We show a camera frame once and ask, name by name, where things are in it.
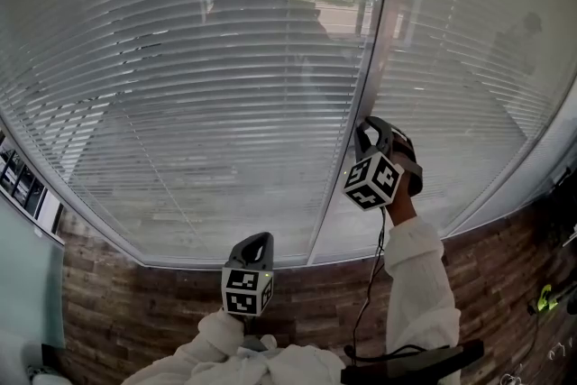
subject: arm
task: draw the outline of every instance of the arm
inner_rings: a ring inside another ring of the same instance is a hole
[[[180,346],[172,356],[136,372],[123,385],[158,384],[163,379],[167,383],[185,383],[197,364],[223,362],[235,355],[243,342],[243,331],[243,323],[222,309],[212,313],[198,323],[198,335],[192,342]]]
[[[459,342],[461,312],[454,306],[441,262],[443,244],[434,227],[417,217],[407,192],[407,176],[388,207],[395,225],[384,252],[385,269],[393,278],[387,316],[389,353],[406,344],[428,350]],[[459,383],[458,372],[444,383]]]

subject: window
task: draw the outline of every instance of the window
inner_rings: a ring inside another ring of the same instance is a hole
[[[34,176],[13,145],[0,131],[0,185],[28,214],[38,218],[46,188]]]
[[[577,0],[381,1],[0,0],[0,112],[144,264],[218,267],[259,231],[282,265],[373,254],[380,215],[334,188],[368,113],[412,138],[417,211],[448,235],[557,114]],[[3,188],[37,209],[42,185],[2,153]]]

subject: black cable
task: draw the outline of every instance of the black cable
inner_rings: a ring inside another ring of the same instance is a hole
[[[415,350],[414,352],[411,353],[401,353],[399,354],[399,352],[407,349],[407,348],[411,348],[413,350]],[[421,348],[420,346],[416,346],[413,344],[407,344],[405,346],[401,346],[400,348],[398,348],[397,350],[395,350],[393,353],[389,353],[389,354],[382,354],[381,356],[373,356],[373,357],[361,357],[361,356],[357,356],[355,354],[353,354],[353,347],[350,345],[346,345],[344,347],[344,353],[351,358],[354,361],[362,361],[362,362],[384,362],[387,361],[389,359],[392,358],[405,358],[407,356],[414,356],[415,354],[418,353],[422,353],[425,352],[426,349],[425,348]]]
[[[531,346],[529,347],[527,352],[523,355],[523,358],[521,358],[521,360],[519,361],[519,364],[521,364],[521,365],[523,364],[525,359],[528,357],[528,355],[531,354],[531,352],[533,351],[533,348],[535,348],[535,344],[537,342],[537,336],[539,335],[539,311],[536,312],[535,318],[536,318],[536,322],[535,322],[535,334],[533,335],[533,342],[531,342]]]
[[[240,318],[243,321],[244,326],[244,335],[249,335],[254,327],[254,317],[253,316],[241,316],[241,315],[233,315],[237,319]]]
[[[539,370],[537,371],[537,374],[535,374],[530,381],[527,382],[528,385],[531,385],[534,380],[537,378],[537,376],[541,373],[541,371],[543,370],[543,366],[545,366],[545,361],[541,362],[541,367],[539,367]]]
[[[386,215],[385,215],[385,209],[384,207],[380,208],[380,211],[382,213],[382,226],[380,227],[380,233],[379,233],[379,240],[377,242],[377,249],[375,250],[375,256],[374,256],[374,263],[372,264],[372,270],[371,270],[371,276],[369,278],[369,285],[367,286],[367,298],[364,301],[364,304],[362,305],[361,311],[359,312],[359,315],[357,316],[357,322],[354,325],[354,329],[353,329],[353,351],[349,352],[351,354],[349,354],[347,352],[347,349],[345,349],[345,353],[347,354],[347,356],[351,357],[351,359],[353,360],[353,364],[356,364],[356,353],[357,353],[357,327],[359,327],[359,324],[361,323],[361,319],[362,319],[362,315],[364,314],[365,309],[367,309],[367,307],[371,304],[371,288],[372,288],[372,283],[375,280],[375,276],[377,275],[377,273],[382,270],[384,263],[377,269],[377,264],[379,263],[379,259],[380,259],[380,254],[384,251],[383,249],[383,243],[385,240],[385,221],[386,221]]]
[[[533,335],[533,341],[531,342],[531,346],[529,347],[529,349],[527,350],[527,352],[523,355],[523,357],[522,357],[521,360],[519,361],[519,365],[517,366],[517,368],[515,368],[515,370],[509,374],[509,375],[511,375],[511,376],[518,377],[518,375],[523,371],[523,370],[521,369],[521,370],[519,370],[519,371],[517,372],[519,366],[523,366],[523,362],[525,362],[525,359],[529,356],[529,354],[531,354],[531,352],[533,351],[533,348],[535,348],[535,344],[536,344],[536,341],[537,341],[537,337],[538,337],[538,335],[539,335],[539,311],[536,311],[535,317],[536,317],[536,322],[535,322],[535,334]]]

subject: white cloth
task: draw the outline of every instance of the white cloth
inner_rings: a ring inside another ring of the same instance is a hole
[[[387,351],[405,344],[427,349],[455,346],[460,311],[441,257],[435,229],[413,218],[390,231],[385,269],[393,278],[387,319]],[[343,362],[313,346],[290,345],[264,353],[240,348],[243,323],[218,311],[198,324],[198,335],[174,355],[135,373],[124,385],[338,384]],[[459,383],[459,373],[441,383]]]

